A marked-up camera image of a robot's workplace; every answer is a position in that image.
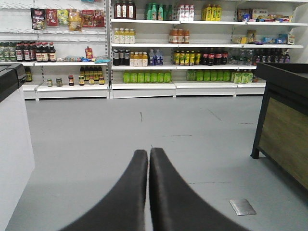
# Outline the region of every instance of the bottle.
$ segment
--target bottle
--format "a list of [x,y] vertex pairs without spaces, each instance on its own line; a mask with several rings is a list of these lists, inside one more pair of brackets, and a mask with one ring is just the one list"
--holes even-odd
[[114,5],[114,18],[122,19],[122,5],[120,1],[116,1]]
[[133,1],[128,1],[126,16],[128,19],[136,19],[136,5]]
[[148,55],[147,52],[144,52],[142,55],[142,66],[148,66]]
[[49,43],[49,59],[50,59],[51,62],[57,61],[56,50],[53,46],[53,42]]
[[222,12],[221,6],[217,5],[215,21],[221,21],[221,12]]
[[189,51],[186,51],[186,53],[185,53],[185,60],[184,60],[184,66],[189,66],[190,58],[191,58],[191,54],[189,53]]
[[172,5],[168,6],[168,12],[167,12],[167,20],[172,21]]
[[119,42],[120,42],[120,44],[124,44],[125,43],[124,28],[120,28]]
[[184,43],[184,41],[182,40],[182,38],[185,38],[185,37],[184,37],[184,32],[183,32],[183,29],[179,29],[179,30],[178,30],[178,43],[179,43],[179,44]]
[[129,55],[129,66],[134,66],[135,54],[131,52]]
[[159,21],[163,21],[164,19],[164,9],[163,9],[163,4],[160,4],[159,5],[159,8],[158,8],[158,14],[157,14],[157,20]]
[[122,1],[122,14],[121,14],[121,18],[122,19],[127,19],[127,2],[126,1]]
[[190,55],[189,66],[194,66],[194,61],[195,61],[195,54],[194,51],[192,51]]
[[135,29],[130,29],[130,31],[129,31],[129,43],[130,44],[135,44],[135,42],[136,42]]
[[286,64],[290,63],[290,55],[289,55],[289,52],[286,52],[286,53],[285,53],[285,56],[284,56],[284,63],[286,63]]
[[152,14],[151,20],[157,20],[157,8],[156,8],[156,3],[153,3],[153,5],[152,5],[151,14]]
[[130,50],[125,50],[124,53],[124,65],[129,66],[130,65]]
[[189,30],[184,30],[184,36],[185,36],[184,43],[189,44]]
[[128,28],[125,28],[124,43],[125,44],[129,44],[130,43],[130,33],[129,33],[129,29]]
[[120,43],[120,29],[119,28],[115,28],[114,43],[116,44]]
[[120,65],[120,59],[119,59],[119,51],[117,49],[114,49],[114,66],[119,66]]
[[174,65],[179,65],[180,64],[180,51],[177,50],[174,52]]

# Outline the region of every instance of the yellow bottle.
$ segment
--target yellow bottle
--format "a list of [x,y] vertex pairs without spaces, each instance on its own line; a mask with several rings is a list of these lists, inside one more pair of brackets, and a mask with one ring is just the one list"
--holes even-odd
[[210,4],[208,4],[206,8],[205,20],[211,21],[211,15],[212,15],[212,7]]
[[217,13],[217,7],[215,5],[213,5],[212,14],[211,14],[211,21],[216,21],[216,13]]
[[217,5],[216,21],[221,21],[221,13],[222,13],[222,8],[220,5]]

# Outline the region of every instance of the plastic bottle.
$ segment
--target plastic bottle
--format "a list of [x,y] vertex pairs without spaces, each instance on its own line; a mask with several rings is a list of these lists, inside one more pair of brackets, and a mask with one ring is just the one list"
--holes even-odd
[[222,8],[220,5],[217,5],[215,21],[221,21],[221,13],[222,13]]
[[157,20],[158,21],[163,21],[164,19],[164,9],[163,9],[163,4],[160,4],[159,5],[159,8],[158,8],[158,14],[157,14]]
[[124,31],[124,28],[120,28],[119,43],[120,44],[124,44],[125,43],[125,31]]
[[216,7],[216,5],[213,5],[212,6],[211,21],[216,21],[216,13],[217,13],[217,7]]
[[154,54],[154,50],[150,49],[150,53],[149,53],[149,66],[154,66],[155,65],[155,54]]
[[152,14],[151,20],[157,20],[157,8],[156,8],[156,3],[153,3],[153,5],[152,5],[151,14]]

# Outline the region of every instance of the snack bag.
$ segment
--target snack bag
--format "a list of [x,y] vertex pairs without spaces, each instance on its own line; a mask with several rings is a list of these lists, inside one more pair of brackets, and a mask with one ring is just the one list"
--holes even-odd
[[82,10],[81,20],[82,20],[83,27],[93,26],[93,14],[94,14],[94,10]]
[[81,17],[79,15],[79,10],[69,9],[68,16],[69,16],[68,29],[71,31],[81,31],[82,25],[81,25]]
[[46,11],[47,26],[58,26],[57,10],[46,9],[45,11]]
[[46,14],[45,14],[44,9],[31,8],[31,18],[32,18],[32,29],[33,30],[44,30],[46,28],[45,16]]
[[93,10],[93,27],[105,27],[104,10]]
[[67,10],[57,10],[58,20],[60,25],[68,25],[68,11]]

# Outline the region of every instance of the gray floor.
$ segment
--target gray floor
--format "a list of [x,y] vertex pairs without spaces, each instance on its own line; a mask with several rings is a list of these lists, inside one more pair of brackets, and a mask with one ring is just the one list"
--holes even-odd
[[[134,150],[163,147],[202,198],[254,231],[308,230],[308,195],[250,157],[261,97],[27,101],[36,169],[6,231],[56,231],[95,205]],[[257,215],[237,216],[230,199]],[[151,230],[148,201],[146,229]]]

